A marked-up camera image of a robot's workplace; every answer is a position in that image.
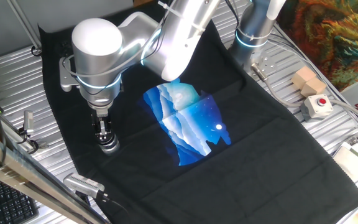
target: metal pipe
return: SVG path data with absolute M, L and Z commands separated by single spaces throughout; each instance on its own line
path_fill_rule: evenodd
M 82 201 L 56 178 L 47 178 L 44 174 L 45 172 L 40 172 L 44 171 L 45 168 L 26 154 L 20 147 L 17 147 L 15 144 L 14 147 L 13 151 L 10 149 L 7 149 L 6 151 L 5 166 L 3 167 L 4 176 L 0 176 L 1 181 L 15 189 L 22 189 L 23 185 L 27 187 L 32 186 L 32 191 L 28 190 L 23 193 L 28 194 L 30 197 L 33 197 L 41 203 L 46 203 L 47 206 L 54 204 L 54 210 L 62 212 L 62 215 L 67 215 L 69 218 L 76 216 L 82 220 L 81 223 L 86 223 L 88 220 L 91 223 L 108 223 L 108 221 L 90 208 L 89 205 Z M 0 163 L 1 158 L 2 144 L 0 143 Z M 18 180 L 21 180 L 21 183 L 14 184 L 13 182 L 9 182 L 11 179 L 15 178 L 19 178 Z
M 32 44 L 34 45 L 36 50 L 41 50 L 41 41 L 38 38 L 37 33 L 34 31 L 34 29 L 31 26 L 31 23 L 29 22 L 28 18 L 25 16 L 22 8 L 20 7 L 19 3 L 17 3 L 16 0 L 6 0 L 9 6 L 11 7 L 13 13 L 16 15 L 17 19 L 19 20 L 20 24 L 22 24 L 22 27 L 26 34 L 29 36 L 29 39 L 31 40 Z

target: metal table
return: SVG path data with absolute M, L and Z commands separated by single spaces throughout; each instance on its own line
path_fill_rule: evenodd
M 248 3 L 245 0 L 235 1 L 239 16 Z M 224 0 L 218 6 L 213 21 L 222 42 L 225 46 L 230 46 L 234 39 L 236 20 Z M 302 100 L 300 91 L 292 86 L 290 80 L 305 63 L 299 56 L 270 43 L 267 44 L 265 51 L 277 66 L 276 72 L 269 73 L 268 76 L 278 95 L 291 102 Z M 264 83 L 258 83 L 267 89 Z M 5 118 L 16 128 L 23 124 L 24 110 L 34 112 L 35 133 L 32 139 L 46 141 L 48 148 L 40 149 L 33 157 L 47 170 L 59 180 L 63 180 L 71 172 L 77 172 L 45 96 L 41 58 L 34 57 L 30 47 L 0 57 L 0 106 L 5 110 Z M 317 123 L 305 123 L 298 108 L 289 110 L 328 153 L 335 151 L 344 140 L 358 132 L 358 123 L 338 105 L 334 106 L 334 112 L 328 118 Z M 91 204 L 98 213 L 103 214 L 94 200 L 91 200 Z M 71 221 L 41 203 L 37 202 L 37 206 L 39 216 L 28 223 Z

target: metal bracket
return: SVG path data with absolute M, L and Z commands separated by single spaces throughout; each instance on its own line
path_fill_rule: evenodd
M 274 73 L 276 71 L 276 63 L 275 61 L 272 59 L 272 57 L 270 57 L 266 52 L 262 52 L 261 53 L 262 59 L 261 61 L 258 63 L 259 68 L 261 69 L 262 72 L 264 72 L 267 76 L 269 76 L 270 74 Z M 259 80 L 259 77 L 257 76 L 257 74 L 252 70 L 249 69 L 249 71 L 244 68 L 244 70 L 246 72 L 248 72 L 248 74 L 255 80 Z
M 66 67 L 67 69 L 71 70 L 70 61 L 65 59 L 65 57 L 62 57 L 59 60 L 60 86 L 62 87 L 63 91 L 69 92 L 72 86 L 79 86 L 79 84 L 75 78 L 73 78 L 72 75 L 65 69 Z
M 48 143 L 46 141 L 37 141 L 39 149 L 48 149 Z

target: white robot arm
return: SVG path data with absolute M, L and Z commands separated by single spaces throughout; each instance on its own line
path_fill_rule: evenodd
M 95 111 L 95 135 L 106 154 L 119 149 L 108 109 L 119 94 L 121 75 L 141 63 L 166 81 L 178 78 L 220 0 L 174 0 L 169 6 L 158 3 L 166 9 L 160 23 L 142 12 L 131 14 L 118 27 L 104 19 L 80 22 L 71 37 L 74 55 L 60 59 L 60 84 L 65 91 L 73 85 L 80 87 L 81 95 Z M 261 12 L 269 17 L 269 11 Z M 243 45 L 237 47 L 241 53 Z M 72 57 L 76 72 L 70 68 Z

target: blue light ring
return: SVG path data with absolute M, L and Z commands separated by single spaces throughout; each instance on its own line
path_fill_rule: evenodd
M 246 47 L 256 48 L 256 47 L 261 47 L 261 46 L 263 46 L 263 45 L 265 45 L 265 44 L 267 43 L 267 40 L 266 40 L 263 44 L 257 44 L 257 45 L 246 44 L 246 43 L 244 43 L 244 42 L 240 39 L 240 37 L 239 37 L 238 34 L 237 34 L 237 31 L 236 31 L 236 38 L 237 38 L 237 40 L 240 42 L 240 44 L 242 44 L 242 45 L 244 45 L 244 46 L 246 46 Z
M 104 88 L 110 88 L 110 87 L 114 86 L 115 84 L 117 84 L 117 83 L 121 80 L 121 74 L 122 74 L 122 72 L 116 77 L 116 81 L 114 81 L 112 84 L 110 84 L 110 85 L 108 85 L 108 86 L 94 86 L 94 85 L 90 85 L 90 84 L 84 82 L 80 77 L 77 77 L 77 79 L 78 79 L 78 81 L 80 81 L 84 86 L 101 90 L 101 89 L 104 89 Z

